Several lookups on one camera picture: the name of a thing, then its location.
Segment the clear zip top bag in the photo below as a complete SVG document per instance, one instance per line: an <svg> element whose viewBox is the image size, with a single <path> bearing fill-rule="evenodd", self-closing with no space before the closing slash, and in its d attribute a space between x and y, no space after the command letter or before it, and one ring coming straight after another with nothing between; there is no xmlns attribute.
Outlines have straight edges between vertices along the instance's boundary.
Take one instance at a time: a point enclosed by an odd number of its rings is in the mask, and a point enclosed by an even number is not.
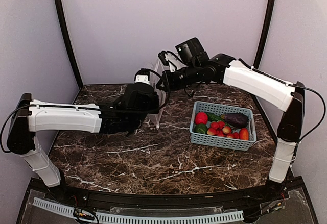
<svg viewBox="0 0 327 224"><path fill-rule="evenodd" d="M162 72L165 71L165 67L163 66L162 62L157 58L155 62L149 64L149 69L157 72L160 76ZM166 99L166 93L156 88L156 84L161 81L161 79L152 72L150 73L150 85L154 88L155 92L159 97L159 105L163 105ZM155 125L155 128L159 130L160 128L160 120L163 113L163 108L160 109L158 114L148 114L151 122Z"/></svg>

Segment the red lychee bunch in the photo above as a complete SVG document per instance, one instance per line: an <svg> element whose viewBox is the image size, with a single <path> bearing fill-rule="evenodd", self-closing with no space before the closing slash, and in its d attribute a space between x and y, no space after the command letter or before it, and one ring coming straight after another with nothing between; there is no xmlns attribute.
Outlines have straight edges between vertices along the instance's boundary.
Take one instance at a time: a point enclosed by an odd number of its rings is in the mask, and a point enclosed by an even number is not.
<svg viewBox="0 0 327 224"><path fill-rule="evenodd" d="M230 139L240 138L239 133L237 131L233 131L232 128L223 121L211 122L206 133L211 136L218 136Z"/></svg>

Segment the purple toy eggplant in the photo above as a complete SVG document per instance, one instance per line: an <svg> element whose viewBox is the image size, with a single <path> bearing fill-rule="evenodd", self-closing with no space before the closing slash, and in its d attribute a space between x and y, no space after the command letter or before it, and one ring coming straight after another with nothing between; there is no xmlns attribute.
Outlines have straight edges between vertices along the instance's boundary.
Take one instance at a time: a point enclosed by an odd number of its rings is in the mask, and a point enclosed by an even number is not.
<svg viewBox="0 0 327 224"><path fill-rule="evenodd" d="M226 123L235 128L244 128L248 125L248 116L241 113L225 113L220 116Z"/></svg>

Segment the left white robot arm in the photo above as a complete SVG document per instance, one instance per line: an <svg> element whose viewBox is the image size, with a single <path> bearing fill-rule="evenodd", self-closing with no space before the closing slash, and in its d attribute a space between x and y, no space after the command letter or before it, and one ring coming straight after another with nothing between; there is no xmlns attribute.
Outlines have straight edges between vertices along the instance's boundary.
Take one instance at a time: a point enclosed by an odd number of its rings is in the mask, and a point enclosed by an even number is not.
<svg viewBox="0 0 327 224"><path fill-rule="evenodd" d="M160 101L154 88L145 83L129 84L123 95L112 103L67 105L21 96L16 109L7 117L10 123L4 153L20 155L27 164L52 188L60 201L72 198L64 175L51 162L36 138L38 131L83 131L97 134L132 134L148 114L157 114Z"/></svg>

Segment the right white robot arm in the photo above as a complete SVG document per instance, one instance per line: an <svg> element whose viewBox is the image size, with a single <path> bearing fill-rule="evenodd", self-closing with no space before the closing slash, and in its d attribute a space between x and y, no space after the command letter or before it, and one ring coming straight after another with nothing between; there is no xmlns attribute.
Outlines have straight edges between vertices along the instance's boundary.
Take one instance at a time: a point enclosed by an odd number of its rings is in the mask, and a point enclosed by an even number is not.
<svg viewBox="0 0 327 224"><path fill-rule="evenodd" d="M177 53L161 51L159 60L169 69L163 72L163 81L156 87L163 91L176 91L196 83L224 84L242 89L260 97L283 112L277 128L277 146L269 172L267 185L261 188L263 199L270 201L281 191L287 172L296 158L298 145L304 139L302 125L305 115L303 83L295 84L278 79L242 59L226 54L210 58L198 38L176 46Z"/></svg>

